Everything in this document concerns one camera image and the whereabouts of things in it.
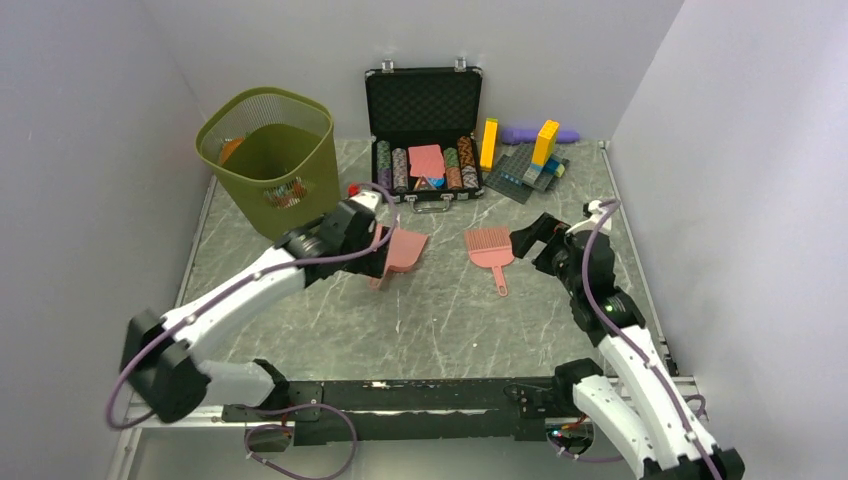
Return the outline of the pink hand brush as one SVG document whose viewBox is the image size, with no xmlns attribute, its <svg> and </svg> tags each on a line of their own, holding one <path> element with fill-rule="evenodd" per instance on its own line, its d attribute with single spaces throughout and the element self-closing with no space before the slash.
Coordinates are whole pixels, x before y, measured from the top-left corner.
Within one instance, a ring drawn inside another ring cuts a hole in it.
<svg viewBox="0 0 848 480">
<path fill-rule="evenodd" d="M 500 297 L 509 294 L 503 269 L 514 260 L 510 230 L 505 226 L 470 229 L 464 232 L 464 241 L 471 262 L 493 275 Z"/>
</svg>

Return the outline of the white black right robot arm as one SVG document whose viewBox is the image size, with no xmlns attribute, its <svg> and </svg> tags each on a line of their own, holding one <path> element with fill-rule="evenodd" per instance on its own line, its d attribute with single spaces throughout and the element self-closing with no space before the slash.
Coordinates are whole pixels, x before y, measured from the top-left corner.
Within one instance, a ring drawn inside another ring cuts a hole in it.
<svg viewBox="0 0 848 480">
<path fill-rule="evenodd" d="M 724 449 L 687 405 L 666 370 L 635 301 L 616 283 L 616 255 L 600 215 L 576 227 L 543 214 L 510 234 L 515 257 L 538 242 L 534 267 L 569 295 L 575 323 L 630 395 L 624 400 L 592 359 L 561 364 L 551 399 L 562 414 L 586 415 L 638 479 L 740 479 L 745 464 Z"/>
</svg>

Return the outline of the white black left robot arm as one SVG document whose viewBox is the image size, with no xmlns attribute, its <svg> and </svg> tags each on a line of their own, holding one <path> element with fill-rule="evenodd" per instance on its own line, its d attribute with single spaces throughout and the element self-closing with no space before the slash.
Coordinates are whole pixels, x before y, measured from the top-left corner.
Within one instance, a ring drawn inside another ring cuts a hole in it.
<svg viewBox="0 0 848 480">
<path fill-rule="evenodd" d="M 272 420 L 290 404 L 289 382 L 271 363 L 211 358 L 237 327 L 271 304 L 340 271 L 380 278 L 392 227 L 379 226 L 381 194 L 363 190 L 284 234 L 244 270 L 207 294 L 158 315 L 134 316 L 119 381 L 129 383 L 161 422 L 175 423 L 202 405 L 243 405 Z"/>
</svg>

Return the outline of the pink plastic dustpan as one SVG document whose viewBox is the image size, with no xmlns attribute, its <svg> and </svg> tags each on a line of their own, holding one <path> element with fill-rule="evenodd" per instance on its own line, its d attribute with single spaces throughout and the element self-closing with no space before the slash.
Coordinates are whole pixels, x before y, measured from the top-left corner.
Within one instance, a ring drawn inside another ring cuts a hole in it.
<svg viewBox="0 0 848 480">
<path fill-rule="evenodd" d="M 388 242 L 383 276 L 379 279 L 371 278 L 369 287 L 372 290 L 380 290 L 394 273 L 411 271 L 419 261 L 428 240 L 429 236 L 426 234 L 396 228 Z"/>
</svg>

